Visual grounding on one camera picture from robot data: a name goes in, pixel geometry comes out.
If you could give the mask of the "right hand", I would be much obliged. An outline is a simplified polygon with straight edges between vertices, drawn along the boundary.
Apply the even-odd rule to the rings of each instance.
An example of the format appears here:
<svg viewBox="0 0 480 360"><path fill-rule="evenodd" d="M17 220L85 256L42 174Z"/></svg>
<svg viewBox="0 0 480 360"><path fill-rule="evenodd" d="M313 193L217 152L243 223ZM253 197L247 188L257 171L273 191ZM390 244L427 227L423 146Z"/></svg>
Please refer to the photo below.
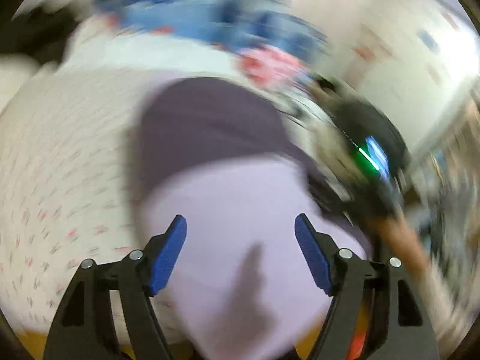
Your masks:
<svg viewBox="0 0 480 360"><path fill-rule="evenodd" d="M375 218L370 228L380 236L411 275L422 275L430 268L430 258L423 250L416 232L410 227L402 212Z"/></svg>

